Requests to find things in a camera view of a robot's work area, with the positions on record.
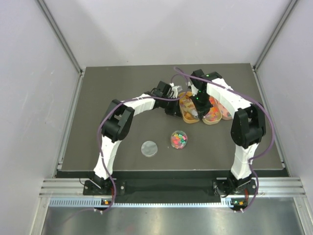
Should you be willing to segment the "silver metal scoop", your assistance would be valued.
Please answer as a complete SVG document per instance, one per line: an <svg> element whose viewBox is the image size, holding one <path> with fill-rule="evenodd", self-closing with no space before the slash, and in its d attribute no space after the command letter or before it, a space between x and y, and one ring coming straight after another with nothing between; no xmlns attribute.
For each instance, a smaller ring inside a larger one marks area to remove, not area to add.
<svg viewBox="0 0 313 235"><path fill-rule="evenodd" d="M193 119L199 120L199 115L198 115L197 110L195 110L195 109L191 110L191 115L192 115Z"/></svg>

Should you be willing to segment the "orange tray yellow gummies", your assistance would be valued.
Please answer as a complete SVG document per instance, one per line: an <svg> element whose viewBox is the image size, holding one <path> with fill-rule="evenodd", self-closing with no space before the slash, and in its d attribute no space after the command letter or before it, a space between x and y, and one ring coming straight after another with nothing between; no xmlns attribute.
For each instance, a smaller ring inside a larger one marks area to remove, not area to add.
<svg viewBox="0 0 313 235"><path fill-rule="evenodd" d="M180 107L180 111L182 114L182 118L183 120L188 123L188 124L193 124L196 122L199 122L199 120L197 119L193 119L192 115L191 115L191 110L195 109L194 103L191 99L192 96L192 92L181 92L178 97L180 98L179 100L179 107Z"/></svg>

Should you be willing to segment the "pink tray colourful candies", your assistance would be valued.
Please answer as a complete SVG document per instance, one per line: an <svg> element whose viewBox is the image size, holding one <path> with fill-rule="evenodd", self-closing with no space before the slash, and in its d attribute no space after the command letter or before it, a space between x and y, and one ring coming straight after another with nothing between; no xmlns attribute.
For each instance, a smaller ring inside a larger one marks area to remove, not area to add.
<svg viewBox="0 0 313 235"><path fill-rule="evenodd" d="M232 116L230 114L230 112L217 100L217 99L214 99L215 100L215 103L222 115L222 119L223 120L232 120Z"/></svg>

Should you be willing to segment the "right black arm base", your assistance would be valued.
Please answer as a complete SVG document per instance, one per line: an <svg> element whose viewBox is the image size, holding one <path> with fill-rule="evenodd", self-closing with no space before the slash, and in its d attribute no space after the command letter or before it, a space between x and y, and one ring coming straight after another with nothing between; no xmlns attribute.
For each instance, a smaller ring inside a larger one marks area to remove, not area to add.
<svg viewBox="0 0 313 235"><path fill-rule="evenodd" d="M236 179L235 176L228 172L226 178L216 178L212 180L213 190L216 195L220 197L227 197L229 195L243 195L246 190L254 193L257 188L257 183L252 179L252 174L249 176Z"/></svg>

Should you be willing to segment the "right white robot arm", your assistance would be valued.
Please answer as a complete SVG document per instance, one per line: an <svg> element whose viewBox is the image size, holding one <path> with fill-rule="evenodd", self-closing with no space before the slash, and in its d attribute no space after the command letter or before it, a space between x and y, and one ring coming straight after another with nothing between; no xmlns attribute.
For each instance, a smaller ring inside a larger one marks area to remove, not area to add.
<svg viewBox="0 0 313 235"><path fill-rule="evenodd" d="M233 89L217 72L205 74L196 70L191 74L191 99L201 119L213 107L209 101L215 98L232 117L231 138L235 143L234 163L230 170L228 188L232 193L241 193L251 178L249 160L266 133L265 115L260 106L233 93Z"/></svg>

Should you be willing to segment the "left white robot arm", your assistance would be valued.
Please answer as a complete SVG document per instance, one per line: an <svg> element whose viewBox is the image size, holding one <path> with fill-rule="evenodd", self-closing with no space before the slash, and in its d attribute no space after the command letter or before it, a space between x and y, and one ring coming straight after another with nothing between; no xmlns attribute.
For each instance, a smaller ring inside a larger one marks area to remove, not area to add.
<svg viewBox="0 0 313 235"><path fill-rule="evenodd" d="M181 117L178 98L181 92L181 86L160 81L156 88L138 97L124 101L112 100L97 130L99 158L94 172L99 178L94 182L96 191L100 194L110 191L108 178L113 172L113 162L120 143L129 133L133 118L157 108L162 108L167 115Z"/></svg>

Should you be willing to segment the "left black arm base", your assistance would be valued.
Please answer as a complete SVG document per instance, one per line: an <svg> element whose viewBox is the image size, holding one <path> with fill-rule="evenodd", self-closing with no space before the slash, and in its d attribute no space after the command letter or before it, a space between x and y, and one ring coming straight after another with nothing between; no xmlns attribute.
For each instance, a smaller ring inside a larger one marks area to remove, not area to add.
<svg viewBox="0 0 313 235"><path fill-rule="evenodd" d="M85 196L113 196L114 194L111 180L105 180L101 186L95 184L91 179L84 182L79 179L79 183L83 186L83 195Z"/></svg>

